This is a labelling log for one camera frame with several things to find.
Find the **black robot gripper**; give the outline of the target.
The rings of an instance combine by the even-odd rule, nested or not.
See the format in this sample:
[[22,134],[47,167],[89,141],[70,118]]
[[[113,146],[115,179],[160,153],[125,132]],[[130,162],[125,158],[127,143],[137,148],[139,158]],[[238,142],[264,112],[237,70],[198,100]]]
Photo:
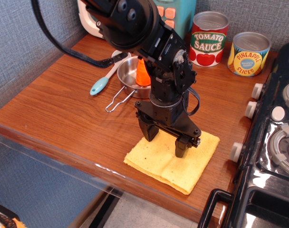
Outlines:
[[182,99],[172,106],[157,106],[152,102],[137,101],[136,116],[140,129],[147,141],[152,141],[159,130],[176,137],[175,156],[182,158],[185,151],[200,144],[201,130],[192,122],[190,116],[195,114],[197,105],[190,113],[186,111],[188,101]]

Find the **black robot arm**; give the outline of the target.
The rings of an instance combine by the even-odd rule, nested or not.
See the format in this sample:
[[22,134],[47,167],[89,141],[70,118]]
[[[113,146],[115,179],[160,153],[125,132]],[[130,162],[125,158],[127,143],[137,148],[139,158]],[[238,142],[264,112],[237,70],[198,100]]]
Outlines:
[[138,101],[139,126],[152,141],[159,130],[176,138],[175,155],[200,144],[201,130],[188,112],[196,72],[183,39],[166,25],[151,0],[87,0],[87,11],[99,22],[99,31],[115,49],[137,55],[151,78],[149,101]]

